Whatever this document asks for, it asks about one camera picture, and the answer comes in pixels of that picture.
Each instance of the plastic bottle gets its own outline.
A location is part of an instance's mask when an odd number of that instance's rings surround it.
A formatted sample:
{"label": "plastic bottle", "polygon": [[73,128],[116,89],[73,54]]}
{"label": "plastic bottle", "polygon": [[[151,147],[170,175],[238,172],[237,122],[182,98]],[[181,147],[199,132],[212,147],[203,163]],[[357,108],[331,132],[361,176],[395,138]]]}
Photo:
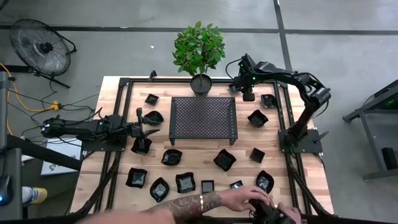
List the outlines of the plastic bottle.
{"label": "plastic bottle", "polygon": [[47,190],[38,187],[22,187],[22,203],[41,203],[47,198]]}

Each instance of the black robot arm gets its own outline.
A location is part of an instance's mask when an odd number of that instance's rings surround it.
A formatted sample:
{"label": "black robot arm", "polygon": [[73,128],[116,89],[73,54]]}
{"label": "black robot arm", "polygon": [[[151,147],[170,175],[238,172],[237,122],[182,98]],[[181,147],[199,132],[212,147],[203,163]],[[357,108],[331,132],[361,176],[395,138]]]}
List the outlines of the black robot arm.
{"label": "black robot arm", "polygon": [[305,109],[285,135],[287,145],[297,146],[297,143],[306,136],[307,124],[311,117],[330,99],[330,89],[310,73],[290,72],[277,68],[269,62],[254,63],[248,54],[242,56],[239,66],[239,76],[234,77],[234,86],[243,93],[244,101],[254,101],[252,88],[266,80],[280,81],[297,87]]}
{"label": "black robot arm", "polygon": [[144,131],[143,124],[154,124],[155,121],[142,117],[142,108],[137,109],[138,122],[127,123],[118,114],[105,116],[92,121],[69,121],[55,118],[45,120],[41,134],[46,138],[59,138],[63,135],[75,135],[77,139],[87,141],[98,141],[106,144],[119,142],[120,138],[130,136],[139,139],[139,147],[144,148],[144,140],[158,129]]}

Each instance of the small black dish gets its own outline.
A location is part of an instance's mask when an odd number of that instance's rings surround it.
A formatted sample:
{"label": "small black dish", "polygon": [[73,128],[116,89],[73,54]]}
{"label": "small black dish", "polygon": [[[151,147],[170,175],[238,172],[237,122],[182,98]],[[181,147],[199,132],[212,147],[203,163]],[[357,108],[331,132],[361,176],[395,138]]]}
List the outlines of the small black dish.
{"label": "small black dish", "polygon": [[182,152],[176,149],[166,150],[163,154],[162,163],[167,166],[175,166],[181,161]]}
{"label": "small black dish", "polygon": [[248,116],[248,120],[254,127],[260,128],[268,121],[268,118],[266,115],[261,113],[260,110],[255,110],[250,116]]}
{"label": "small black dish", "polygon": [[145,100],[145,103],[155,106],[157,99],[159,99],[158,96],[155,96],[155,95],[149,93],[148,97]]}
{"label": "small black dish", "polygon": [[216,165],[227,172],[231,168],[232,164],[236,161],[236,158],[223,149],[218,153],[217,157],[215,157],[213,161]]}
{"label": "small black dish", "polygon": [[275,109],[278,106],[276,98],[271,94],[261,95],[261,103],[267,109]]}
{"label": "small black dish", "polygon": [[169,193],[169,184],[161,177],[159,177],[150,187],[149,193],[157,203],[163,201]]}
{"label": "small black dish", "polygon": [[243,186],[242,180],[236,181],[235,183],[229,185],[231,189],[238,189],[241,186]]}
{"label": "small black dish", "polygon": [[151,111],[144,116],[144,124],[156,126],[163,123],[163,116],[158,111]]}
{"label": "small black dish", "polygon": [[264,158],[264,155],[265,153],[263,151],[253,148],[253,151],[251,151],[250,159],[258,163],[261,163],[262,158]]}
{"label": "small black dish", "polygon": [[256,178],[256,186],[269,194],[274,187],[274,178],[266,171],[262,170]]}
{"label": "small black dish", "polygon": [[178,193],[187,193],[196,189],[195,180],[193,179],[193,172],[186,172],[184,174],[177,174],[175,176]]}
{"label": "small black dish", "polygon": [[210,193],[214,191],[214,180],[203,180],[201,182],[201,193]]}
{"label": "small black dish", "polygon": [[139,140],[140,140],[139,138],[136,138],[136,140],[134,141],[134,144],[132,145],[131,151],[145,156],[149,151],[149,147],[152,144],[152,140],[145,139],[144,147],[142,149],[140,149],[140,147],[139,147],[139,144],[140,144]]}
{"label": "small black dish", "polygon": [[126,185],[129,187],[138,187],[141,189],[145,185],[146,176],[146,170],[131,168],[127,177]]}

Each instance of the gray floor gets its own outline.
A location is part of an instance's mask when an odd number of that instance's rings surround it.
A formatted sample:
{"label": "gray floor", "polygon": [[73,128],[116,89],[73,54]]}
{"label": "gray floor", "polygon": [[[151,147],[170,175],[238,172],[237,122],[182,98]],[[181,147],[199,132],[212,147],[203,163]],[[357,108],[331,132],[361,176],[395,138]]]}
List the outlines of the gray floor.
{"label": "gray floor", "polygon": [[[393,0],[285,0],[280,7],[286,29],[398,29],[398,2]],[[15,0],[0,12],[0,23],[9,24],[25,17],[68,26],[185,27],[202,20],[223,28],[277,28],[271,0]],[[148,75],[151,70],[159,75],[177,72],[171,56],[176,33],[62,32],[62,35],[78,47],[69,71],[60,77],[72,88],[53,85],[58,94],[47,101],[70,103],[96,94],[105,75]],[[223,35],[226,60],[209,75],[225,76],[225,65],[244,53],[254,60],[284,66],[278,34]],[[341,117],[397,78],[398,36],[288,35],[287,43],[293,68],[315,74],[331,88],[330,106],[323,116],[315,119],[315,125],[330,132],[322,144],[335,213],[342,217],[396,222],[398,179],[362,181],[364,174],[377,171],[376,163],[361,123],[345,124]],[[8,30],[0,30],[0,62],[21,64],[9,44]],[[236,75],[237,71],[237,66],[230,67],[231,74]],[[51,92],[43,79],[14,75],[21,93],[41,98]],[[96,100],[94,97],[81,105],[94,107]],[[15,96],[11,102],[20,106]],[[39,102],[25,102],[33,108],[41,107]],[[9,108],[9,114],[16,135],[34,126],[14,108]],[[54,114],[40,114],[37,119],[43,121]],[[88,112],[60,114],[65,119],[82,119]],[[37,135],[39,130],[26,134]]]}

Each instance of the bracelet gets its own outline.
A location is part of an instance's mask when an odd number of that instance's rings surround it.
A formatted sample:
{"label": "bracelet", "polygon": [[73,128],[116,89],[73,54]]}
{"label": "bracelet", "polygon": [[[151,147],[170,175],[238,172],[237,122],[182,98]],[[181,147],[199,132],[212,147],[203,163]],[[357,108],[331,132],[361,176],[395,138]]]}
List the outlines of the bracelet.
{"label": "bracelet", "polygon": [[200,211],[203,213],[203,196],[200,195]]}

